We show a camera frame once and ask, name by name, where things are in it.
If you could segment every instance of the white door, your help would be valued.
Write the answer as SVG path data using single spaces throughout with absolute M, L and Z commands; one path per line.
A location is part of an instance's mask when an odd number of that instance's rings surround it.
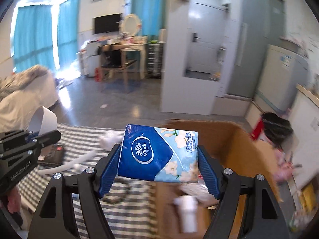
M 224 39 L 226 11 L 199 3 L 191 3 L 189 23 L 192 32 L 188 70 L 215 73 L 220 67 L 217 52 Z

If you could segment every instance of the blue curtain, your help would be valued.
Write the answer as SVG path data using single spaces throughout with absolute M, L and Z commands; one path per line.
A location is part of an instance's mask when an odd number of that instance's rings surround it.
M 78 52 L 78 18 L 80 0 L 60 5 L 58 19 L 58 52 L 60 68 L 69 68 Z
M 132 13 L 142 22 L 142 35 L 157 38 L 159 30 L 165 28 L 166 0 L 132 0 Z
M 18 8 L 13 36 L 13 58 L 17 72 L 36 64 L 55 72 L 51 8 L 51 5 Z

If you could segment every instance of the vinda logo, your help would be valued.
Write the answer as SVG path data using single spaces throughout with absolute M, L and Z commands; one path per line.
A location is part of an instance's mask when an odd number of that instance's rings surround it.
M 132 143 L 132 155 L 140 164 L 149 164 L 153 161 L 154 152 L 151 141 L 147 137 L 137 137 Z

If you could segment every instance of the door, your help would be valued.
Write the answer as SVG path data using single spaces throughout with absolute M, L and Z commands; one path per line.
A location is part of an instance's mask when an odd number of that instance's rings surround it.
M 242 30 L 228 94 L 253 98 L 268 44 L 280 45 L 284 34 L 282 0 L 243 0 Z
M 188 70 L 205 73 L 219 71 L 217 53 L 223 43 L 225 17 L 224 9 L 191 3 L 189 23 L 192 35 Z

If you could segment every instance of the mirror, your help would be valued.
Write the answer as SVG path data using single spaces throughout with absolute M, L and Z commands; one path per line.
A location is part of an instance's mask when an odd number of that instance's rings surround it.
M 141 21 L 135 14 L 129 14 L 124 18 L 121 26 L 122 32 L 128 36 L 135 36 L 141 29 Z

